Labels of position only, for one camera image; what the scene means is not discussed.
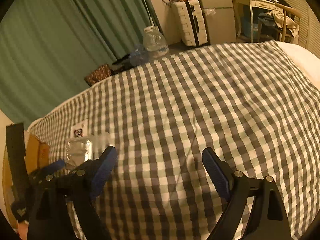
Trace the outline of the wooden chair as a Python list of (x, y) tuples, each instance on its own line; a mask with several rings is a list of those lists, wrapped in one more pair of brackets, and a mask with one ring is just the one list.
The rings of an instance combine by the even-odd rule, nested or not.
[(302, 13), (298, 9), (279, 3), (276, 3), (276, 7), (279, 7), (280, 11), (259, 14), (257, 41), (259, 42), (261, 39), (263, 27), (266, 27), (277, 32), (278, 41), (298, 44)]

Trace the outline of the large clear water jug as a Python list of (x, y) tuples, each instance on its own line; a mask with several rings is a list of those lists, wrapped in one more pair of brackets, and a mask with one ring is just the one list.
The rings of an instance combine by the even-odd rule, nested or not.
[(143, 32), (143, 46), (151, 59), (159, 59), (169, 53), (166, 39), (157, 26), (148, 26)]

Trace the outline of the blue plastic bag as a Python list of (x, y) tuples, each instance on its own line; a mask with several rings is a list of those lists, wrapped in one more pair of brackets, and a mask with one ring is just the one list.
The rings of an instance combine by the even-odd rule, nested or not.
[(146, 64), (149, 61), (148, 51), (142, 44), (138, 44), (135, 46), (134, 51), (130, 53), (129, 60), (131, 65), (134, 67)]

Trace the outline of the silver mini fridge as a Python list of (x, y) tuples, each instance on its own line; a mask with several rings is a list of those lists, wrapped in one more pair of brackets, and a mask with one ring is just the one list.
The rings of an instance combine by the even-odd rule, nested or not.
[(210, 44), (236, 41), (232, 0), (199, 0)]

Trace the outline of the checkered green white cloth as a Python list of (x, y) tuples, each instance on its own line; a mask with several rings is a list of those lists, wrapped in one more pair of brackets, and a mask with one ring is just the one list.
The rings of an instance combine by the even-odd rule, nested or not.
[(206, 239), (222, 202), (210, 147), (251, 178), (272, 176), (291, 236), (319, 212), (319, 58), (288, 43), (218, 44), (101, 81), (29, 126), (66, 153), (71, 130), (108, 133), (118, 164), (95, 201), (113, 239)]

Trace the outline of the white printed tag card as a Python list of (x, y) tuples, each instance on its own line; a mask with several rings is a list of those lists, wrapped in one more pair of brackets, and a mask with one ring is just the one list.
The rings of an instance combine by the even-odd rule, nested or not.
[(88, 119), (71, 126), (70, 137), (79, 138), (88, 136)]

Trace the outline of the brown cardboard box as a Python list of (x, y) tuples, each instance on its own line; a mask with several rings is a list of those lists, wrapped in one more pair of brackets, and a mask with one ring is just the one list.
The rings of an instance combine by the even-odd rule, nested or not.
[[(27, 173), (35, 171), (38, 168), (43, 168), (49, 164), (49, 151), (50, 146), (41, 141), (34, 134), (24, 131), (24, 145), (25, 145), (25, 165), (27, 169)], [(7, 147), (4, 150), (4, 159), (3, 159), (3, 171), (2, 171), (2, 189), (3, 189), (3, 197), (4, 197), (4, 205), (5, 211), (8, 216), (9, 224), (16, 229), (17, 221), (12, 214), (11, 204), (15, 200), (14, 190), (12, 188), (12, 176), (9, 166)]]

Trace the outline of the silver foil packet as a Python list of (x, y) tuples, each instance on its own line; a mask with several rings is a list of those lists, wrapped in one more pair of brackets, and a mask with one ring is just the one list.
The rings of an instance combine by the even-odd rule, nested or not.
[(73, 170), (88, 160), (98, 159), (110, 142), (109, 133), (67, 139), (65, 168)]

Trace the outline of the brown patterned bag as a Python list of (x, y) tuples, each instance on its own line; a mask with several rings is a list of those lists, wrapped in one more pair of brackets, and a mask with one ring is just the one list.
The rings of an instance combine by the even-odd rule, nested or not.
[(109, 65), (103, 64), (99, 66), (96, 70), (91, 72), (89, 75), (87, 75), (84, 78), (84, 81), (91, 87), (96, 83), (110, 77), (111, 75), (112, 75), (112, 72), (109, 68)]

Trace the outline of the white suitcase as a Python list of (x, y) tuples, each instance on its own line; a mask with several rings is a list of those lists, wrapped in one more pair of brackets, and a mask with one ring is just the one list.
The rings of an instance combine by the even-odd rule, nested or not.
[(206, 25), (198, 0), (174, 2), (175, 15), (181, 40), (188, 47), (199, 47), (208, 43)]

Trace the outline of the green curtain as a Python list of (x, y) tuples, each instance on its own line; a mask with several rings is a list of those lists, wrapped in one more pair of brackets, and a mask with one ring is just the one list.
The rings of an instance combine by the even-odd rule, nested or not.
[(1, 0), (1, 111), (31, 124), (141, 44), (150, 0)]

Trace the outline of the white vanity desk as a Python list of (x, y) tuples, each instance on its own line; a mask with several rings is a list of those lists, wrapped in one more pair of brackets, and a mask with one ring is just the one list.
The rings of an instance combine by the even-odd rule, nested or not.
[(244, 27), (242, 26), (239, 7), (247, 6), (249, 9), (249, 30), (250, 30), (250, 42), (254, 41), (254, 16), (253, 16), (253, 9), (259, 8), (266, 11), (278, 11), (283, 12), (281, 9), (280, 4), (276, 2), (270, 2), (268, 0), (232, 0), (234, 6), (234, 13), (236, 18), (236, 23), (238, 27), (236, 30), (238, 31), (236, 34), (239, 37), (241, 34), (244, 33)]

